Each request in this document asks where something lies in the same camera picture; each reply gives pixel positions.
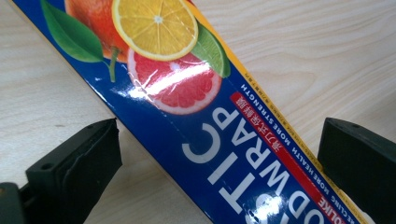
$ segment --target red stripe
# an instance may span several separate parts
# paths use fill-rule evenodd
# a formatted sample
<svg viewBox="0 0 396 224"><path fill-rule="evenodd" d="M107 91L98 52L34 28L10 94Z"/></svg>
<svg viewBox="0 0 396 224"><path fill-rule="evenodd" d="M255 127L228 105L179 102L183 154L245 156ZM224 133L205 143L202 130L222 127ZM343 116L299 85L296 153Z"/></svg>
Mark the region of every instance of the red stripe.
<svg viewBox="0 0 396 224"><path fill-rule="evenodd" d="M318 190L309 176L303 171L303 168L298 164L298 162L289 154L287 149L284 147L282 142L276 137L276 135L271 131L266 122L259 116L255 108L249 103L247 98L240 93L235 92L231 96L231 100L238 108L238 110L244 115L245 119L255 128L256 132L265 141L265 143L272 149L272 151L278 156L282 163L288 168L289 172L294 176L294 178L300 183L303 189L308 193L312 200L321 209L322 213L330 220L331 223L335 223L335 218L341 216L335 212L331 206L330 214L319 205L320 201L323 201L325 197ZM345 221L337 222L337 224L345 224Z"/></svg>

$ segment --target yellow edge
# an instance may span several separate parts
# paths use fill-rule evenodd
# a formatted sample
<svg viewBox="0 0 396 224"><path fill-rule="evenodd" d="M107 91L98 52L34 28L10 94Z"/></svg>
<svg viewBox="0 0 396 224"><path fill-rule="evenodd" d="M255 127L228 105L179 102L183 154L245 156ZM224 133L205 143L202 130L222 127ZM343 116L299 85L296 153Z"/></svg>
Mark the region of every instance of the yellow edge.
<svg viewBox="0 0 396 224"><path fill-rule="evenodd" d="M296 142L296 144L302 149L304 154L307 156L307 158L314 164L314 166L321 172L323 177L329 182L330 186L334 189L334 191L337 193L337 195L340 197L341 200L345 203L347 208L353 213L353 215L356 217L356 219L360 223L368 223L367 220L362 216L360 210L356 207L356 205L350 201L350 199L345 195L343 191L341 191L331 180L329 177L327 177L323 173L323 168L321 164L318 162L317 158L315 155L312 153L311 150L309 150L308 146L304 143L304 141L301 139L301 137L293 130L293 128L290 126L290 124L286 121L286 119L283 117L283 115L280 113L279 109L272 103L271 99L268 97L268 95L264 92L264 90L260 87L260 85L257 83L257 81L253 78L253 76L248 72L248 70L245 68L244 65L239 62L239 60L236 58L235 54L231 51L231 49L228 47L228 45L224 42L224 40L219 36L219 34L214 30L212 25L207 21L207 19L202 15L200 10L185 0L187 6L190 8L192 14L195 16L195 18L200 22L204 27L206 27L207 30L209 30L220 42L220 44L223 46L227 57L230 59L230 61L233 63L233 65L236 67L236 69L239 71L239 73L242 74L242 76L245 78L245 80L250 84L250 86L253 88L253 90L260 96L260 98L265 102L265 104L268 106L268 108L271 110L271 112L276 116L276 118L279 120L279 122L283 125L285 130L288 132L288 134L291 136L291 138Z"/></svg>

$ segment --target wooden table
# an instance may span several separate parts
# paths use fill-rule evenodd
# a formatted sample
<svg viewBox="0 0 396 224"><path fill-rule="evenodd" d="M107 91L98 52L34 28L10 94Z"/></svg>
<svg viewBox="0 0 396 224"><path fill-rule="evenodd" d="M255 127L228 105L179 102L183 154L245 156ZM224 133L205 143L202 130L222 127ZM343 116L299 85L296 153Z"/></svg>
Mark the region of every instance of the wooden table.
<svg viewBox="0 0 396 224"><path fill-rule="evenodd" d="M396 142L396 2L196 1L317 154L326 117ZM114 118L55 49L0 1L0 182L84 126ZM122 124L124 165L87 223L206 223Z"/></svg>

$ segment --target citrus fruit illustration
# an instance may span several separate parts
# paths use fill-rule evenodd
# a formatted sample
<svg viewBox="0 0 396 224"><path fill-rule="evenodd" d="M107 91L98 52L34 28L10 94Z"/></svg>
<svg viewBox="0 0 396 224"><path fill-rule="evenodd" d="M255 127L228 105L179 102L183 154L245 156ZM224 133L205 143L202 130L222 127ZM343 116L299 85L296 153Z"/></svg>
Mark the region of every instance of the citrus fruit illustration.
<svg viewBox="0 0 396 224"><path fill-rule="evenodd" d="M170 61L148 59L130 50L132 82L162 111L186 115L208 106L219 92L221 77L191 53Z"/></svg>
<svg viewBox="0 0 396 224"><path fill-rule="evenodd" d="M128 45L117 33L111 16L113 0L65 0L67 14L88 26L101 40L104 57L111 59L118 53L117 61L127 62Z"/></svg>
<svg viewBox="0 0 396 224"><path fill-rule="evenodd" d="M188 54L198 39L198 24L183 0L114 0L114 25L138 54L172 61Z"/></svg>

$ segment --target food wrap box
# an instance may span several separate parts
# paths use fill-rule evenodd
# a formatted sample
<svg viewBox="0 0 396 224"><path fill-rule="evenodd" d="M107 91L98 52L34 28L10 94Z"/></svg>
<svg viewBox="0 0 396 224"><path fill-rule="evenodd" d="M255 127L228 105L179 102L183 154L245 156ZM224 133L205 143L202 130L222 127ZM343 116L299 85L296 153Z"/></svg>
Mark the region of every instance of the food wrap box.
<svg viewBox="0 0 396 224"><path fill-rule="evenodd" d="M191 1L13 2L213 222L365 222Z"/></svg>

